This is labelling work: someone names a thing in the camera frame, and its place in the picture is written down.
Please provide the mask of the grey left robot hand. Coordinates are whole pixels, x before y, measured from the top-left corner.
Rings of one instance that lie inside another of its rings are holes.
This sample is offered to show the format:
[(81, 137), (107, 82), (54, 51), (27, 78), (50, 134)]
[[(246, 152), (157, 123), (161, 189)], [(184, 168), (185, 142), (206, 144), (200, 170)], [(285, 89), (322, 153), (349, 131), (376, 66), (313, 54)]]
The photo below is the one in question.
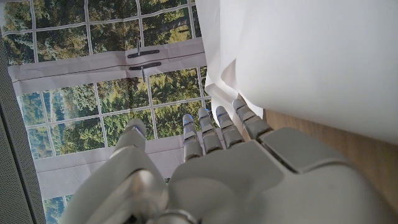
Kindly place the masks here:
[(126, 125), (109, 158), (74, 193), (63, 223), (396, 223), (397, 214), (338, 151), (272, 129), (233, 102), (245, 141), (219, 106), (183, 117), (183, 163), (165, 181), (145, 152), (146, 127)]

